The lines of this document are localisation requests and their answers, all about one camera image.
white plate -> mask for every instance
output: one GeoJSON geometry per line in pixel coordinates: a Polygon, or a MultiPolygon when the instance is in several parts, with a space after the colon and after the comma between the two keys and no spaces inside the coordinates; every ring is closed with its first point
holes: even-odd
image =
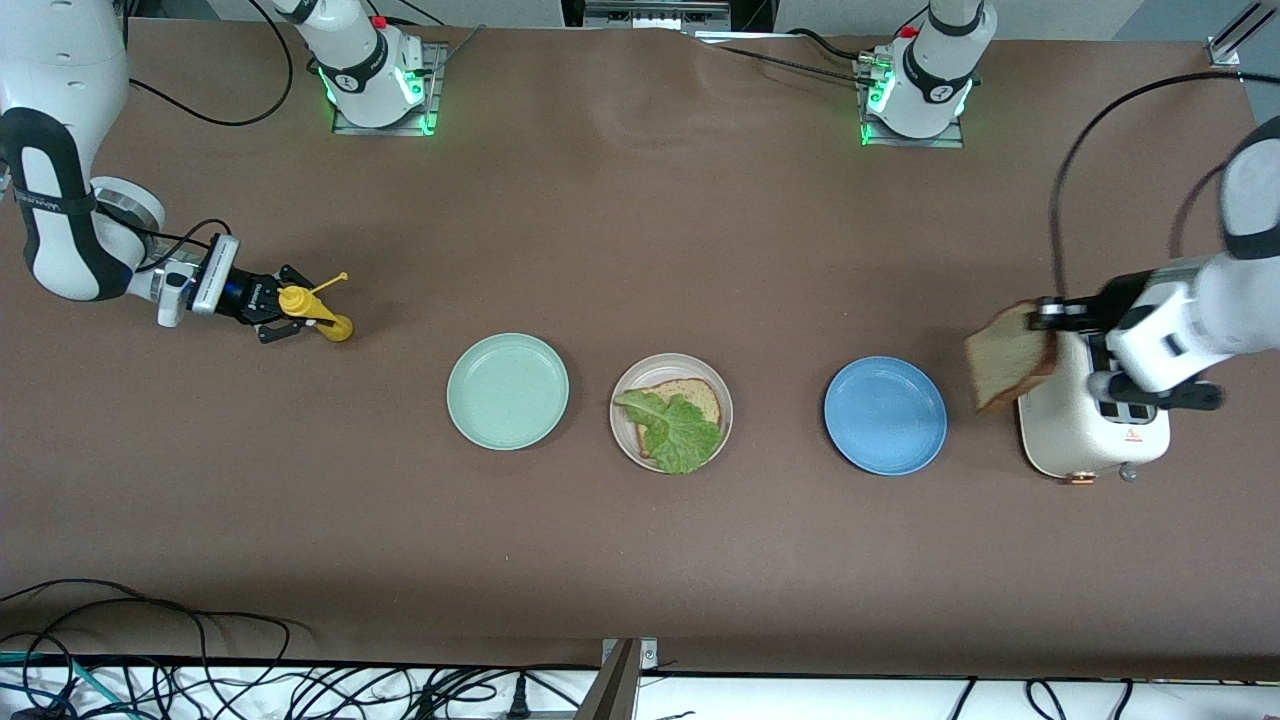
{"type": "Polygon", "coordinates": [[[712,389],[716,391],[716,400],[719,400],[721,404],[721,443],[707,461],[710,462],[714,460],[724,447],[724,442],[728,441],[728,430],[733,427],[733,398],[728,395],[728,386],[721,379],[719,373],[713,370],[707,363],[678,352],[663,352],[662,355],[653,355],[631,365],[631,369],[622,373],[622,377],[618,378],[618,384],[613,387],[613,395],[609,396],[609,428],[613,429],[613,439],[618,441],[618,447],[636,465],[654,473],[666,474],[664,470],[658,469],[657,462],[640,455],[640,438],[636,436],[636,425],[627,416],[627,411],[621,405],[613,402],[613,398],[628,389],[646,388],[667,380],[690,378],[707,380],[707,384],[712,386],[712,389]]]}

bread slice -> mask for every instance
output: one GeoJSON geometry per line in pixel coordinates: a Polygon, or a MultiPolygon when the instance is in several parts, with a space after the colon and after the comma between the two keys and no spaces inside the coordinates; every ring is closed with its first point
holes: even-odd
{"type": "MultiPolygon", "coordinates": [[[[662,384],[653,387],[637,388],[640,392],[652,392],[667,402],[671,398],[682,395],[685,400],[692,402],[699,410],[703,411],[703,418],[710,420],[712,423],[719,424],[721,407],[719,398],[716,397],[716,389],[703,379],[687,378],[681,380],[667,380],[662,384]]],[[[644,448],[644,425],[636,425],[636,437],[640,438],[640,455],[649,457],[649,451],[644,448]]]]}
{"type": "Polygon", "coordinates": [[[978,413],[1002,407],[1047,380],[1057,368],[1057,334],[1027,329],[1037,304],[1024,300],[1001,310],[964,341],[969,386],[978,413]]]}

yellow nozzle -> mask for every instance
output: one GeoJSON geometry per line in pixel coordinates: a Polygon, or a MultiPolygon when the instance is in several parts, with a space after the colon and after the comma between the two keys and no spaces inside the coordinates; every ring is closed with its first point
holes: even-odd
{"type": "Polygon", "coordinates": [[[291,315],[293,318],[329,320],[333,324],[316,323],[314,325],[315,329],[320,331],[320,334],[333,342],[342,342],[351,337],[351,333],[355,329],[351,324],[351,318],[346,315],[334,315],[328,307],[324,306],[324,302],[320,302],[316,293],[333,283],[344,279],[347,279],[347,273],[339,273],[338,277],[326,283],[321,283],[312,290],[298,287],[296,284],[282,287],[279,296],[280,310],[283,310],[285,315],[291,315]]]}

brown table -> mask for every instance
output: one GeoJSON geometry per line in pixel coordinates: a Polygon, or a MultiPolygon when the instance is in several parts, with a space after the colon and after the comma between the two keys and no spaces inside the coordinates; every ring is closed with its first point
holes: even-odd
{"type": "MultiPolygon", "coordinates": [[[[750,46],[838,69],[800,40],[750,46]]],[[[140,22],[131,55],[221,117],[282,82],[253,23],[140,22]]],[[[225,219],[250,269],[349,272],[325,299],[357,337],[264,347],[227,319],[168,331],[136,299],[58,300],[5,202],[3,587],[95,575],[287,615],[314,628],[296,657],[581,662],[646,634],[682,669],[1275,676],[1280,357],[1215,369],[1226,409],[1178,415],[1137,484],[1064,488],[1011,415],[973,415],[961,351],[1051,290],[1046,199],[1083,123],[1203,67],[1190,44],[996,42],[963,151],[861,147],[849,87],[663,31],[483,31],[433,138],[332,136],[305,74],[243,129],[134,91],[95,170],[151,187],[170,229],[225,219]],[[552,437],[506,454],[444,406],[458,355],[504,331],[572,378],[552,437]],[[690,478],[636,468],[608,430],[617,377],[662,351],[733,391],[732,438],[690,478]],[[874,354],[950,409],[908,478],[823,432],[827,382],[874,354]]],[[[1226,82],[1101,127],[1066,197],[1073,292],[1164,263],[1184,192],[1251,127],[1226,82]]],[[[1212,205],[1189,251],[1216,247],[1212,205]]],[[[100,616],[79,647],[195,652],[156,623],[100,616]]],[[[220,651],[270,648],[232,634],[220,651]]]]}

green plate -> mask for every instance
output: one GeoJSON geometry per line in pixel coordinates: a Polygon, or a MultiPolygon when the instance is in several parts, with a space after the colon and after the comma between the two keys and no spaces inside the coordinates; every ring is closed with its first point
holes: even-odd
{"type": "Polygon", "coordinates": [[[536,337],[486,337],[449,374],[449,418],[467,439],[489,450],[520,450],[547,437],[568,405],[568,373],[536,337]]]}

